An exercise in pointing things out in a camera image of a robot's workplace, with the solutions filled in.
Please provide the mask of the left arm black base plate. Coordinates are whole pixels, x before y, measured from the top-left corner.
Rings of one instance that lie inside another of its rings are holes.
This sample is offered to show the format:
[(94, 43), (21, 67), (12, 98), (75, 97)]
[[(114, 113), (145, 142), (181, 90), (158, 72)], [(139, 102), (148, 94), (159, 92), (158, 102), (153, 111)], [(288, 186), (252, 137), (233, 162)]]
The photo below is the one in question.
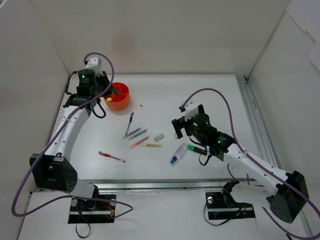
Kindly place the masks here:
[(116, 204), (106, 201), (72, 199), (68, 224), (114, 223)]

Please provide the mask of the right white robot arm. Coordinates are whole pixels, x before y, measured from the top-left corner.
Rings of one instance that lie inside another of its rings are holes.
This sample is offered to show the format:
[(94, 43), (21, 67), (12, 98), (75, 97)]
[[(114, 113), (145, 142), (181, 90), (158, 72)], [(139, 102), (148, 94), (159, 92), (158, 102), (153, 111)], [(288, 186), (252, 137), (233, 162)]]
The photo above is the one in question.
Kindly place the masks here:
[(179, 109), (184, 116), (171, 122), (177, 137), (182, 138), (181, 130), (184, 129), (210, 157), (241, 169), (262, 184), (271, 194), (266, 198), (271, 212), (283, 222), (293, 223), (309, 199), (304, 176), (298, 171), (289, 173), (265, 162), (238, 145), (234, 137), (218, 131), (211, 125), (203, 105), (191, 110), (183, 106)]

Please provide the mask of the green cap black highlighter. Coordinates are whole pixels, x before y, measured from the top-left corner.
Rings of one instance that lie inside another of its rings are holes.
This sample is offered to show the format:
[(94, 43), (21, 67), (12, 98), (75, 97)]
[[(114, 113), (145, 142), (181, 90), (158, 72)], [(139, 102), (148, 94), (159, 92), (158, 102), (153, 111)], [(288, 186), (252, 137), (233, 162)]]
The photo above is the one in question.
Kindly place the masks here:
[(191, 151), (191, 152), (194, 152), (194, 153), (197, 153), (197, 154), (200, 154), (200, 155), (204, 155), (204, 156), (207, 155), (207, 151), (205, 149), (201, 149), (201, 148), (196, 147), (196, 146), (191, 145), (191, 144), (187, 145), (187, 149), (189, 151)]

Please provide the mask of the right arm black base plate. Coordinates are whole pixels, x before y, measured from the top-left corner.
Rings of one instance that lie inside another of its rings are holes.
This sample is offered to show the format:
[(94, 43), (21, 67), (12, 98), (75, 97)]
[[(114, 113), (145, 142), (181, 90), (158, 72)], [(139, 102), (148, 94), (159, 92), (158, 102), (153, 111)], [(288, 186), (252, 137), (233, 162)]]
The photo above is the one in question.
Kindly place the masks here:
[(231, 193), (239, 181), (228, 181), (220, 191), (205, 193), (204, 219), (212, 226), (222, 226), (231, 220), (254, 219), (256, 217), (251, 203), (237, 202)]

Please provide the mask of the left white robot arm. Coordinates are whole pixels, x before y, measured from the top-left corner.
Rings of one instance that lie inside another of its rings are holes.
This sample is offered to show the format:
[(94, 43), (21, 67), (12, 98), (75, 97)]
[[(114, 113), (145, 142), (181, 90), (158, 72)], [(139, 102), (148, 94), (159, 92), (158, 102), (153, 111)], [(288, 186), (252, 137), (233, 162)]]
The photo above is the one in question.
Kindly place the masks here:
[(82, 204), (89, 210), (100, 204), (99, 189), (78, 177), (71, 165), (71, 153), (77, 137), (94, 112), (100, 97), (117, 94), (105, 71), (93, 69), (78, 71), (79, 84), (76, 93), (71, 94), (63, 105), (63, 116), (52, 144), (44, 153), (32, 154), (29, 160), (32, 175), (39, 189), (60, 191), (75, 197), (82, 197)]

